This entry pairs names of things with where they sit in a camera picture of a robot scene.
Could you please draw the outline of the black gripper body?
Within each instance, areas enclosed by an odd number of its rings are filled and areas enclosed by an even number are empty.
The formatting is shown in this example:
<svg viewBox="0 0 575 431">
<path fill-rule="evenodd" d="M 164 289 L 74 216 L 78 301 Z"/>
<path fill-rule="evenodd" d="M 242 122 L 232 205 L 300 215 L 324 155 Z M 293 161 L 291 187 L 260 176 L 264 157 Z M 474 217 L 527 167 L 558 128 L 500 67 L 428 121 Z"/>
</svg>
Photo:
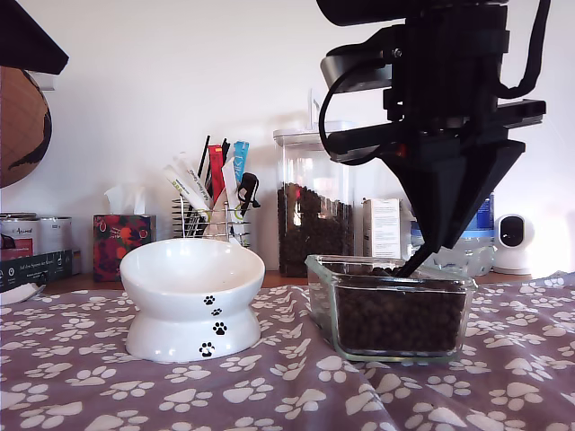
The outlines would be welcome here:
<svg viewBox="0 0 575 431">
<path fill-rule="evenodd" d="M 473 78 L 428 76 L 408 80 L 404 64 L 382 58 L 363 59 L 343 72 L 327 97 L 336 93 L 383 88 L 389 121 L 327 134 L 327 153 L 338 163 L 366 163 L 393 154 L 400 143 L 455 139 L 459 145 L 483 143 L 497 130 L 522 128 L 542 121 L 546 103 L 523 100 L 503 105 Z"/>
</svg>

